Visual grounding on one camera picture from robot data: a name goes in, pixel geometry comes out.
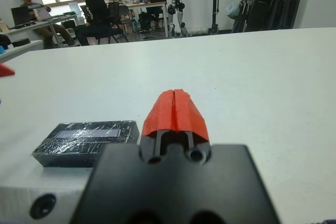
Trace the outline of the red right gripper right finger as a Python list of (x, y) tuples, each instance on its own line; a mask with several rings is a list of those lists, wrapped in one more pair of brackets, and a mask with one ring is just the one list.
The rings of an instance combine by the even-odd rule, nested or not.
[(186, 150), (197, 147), (209, 148), (206, 123), (191, 96), (183, 89), (174, 90), (173, 114), (174, 131), (186, 138)]

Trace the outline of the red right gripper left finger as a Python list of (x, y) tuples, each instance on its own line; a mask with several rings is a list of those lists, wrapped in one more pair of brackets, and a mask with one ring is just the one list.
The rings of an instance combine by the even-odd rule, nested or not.
[(164, 153), (163, 135), (174, 129), (173, 98), (173, 90), (161, 93), (143, 123), (140, 153), (146, 163), (161, 158)]

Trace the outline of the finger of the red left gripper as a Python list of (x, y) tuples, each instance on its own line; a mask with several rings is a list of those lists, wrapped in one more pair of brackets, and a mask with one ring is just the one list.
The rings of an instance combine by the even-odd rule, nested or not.
[(0, 77), (14, 76), (15, 71), (4, 64), (0, 64)]

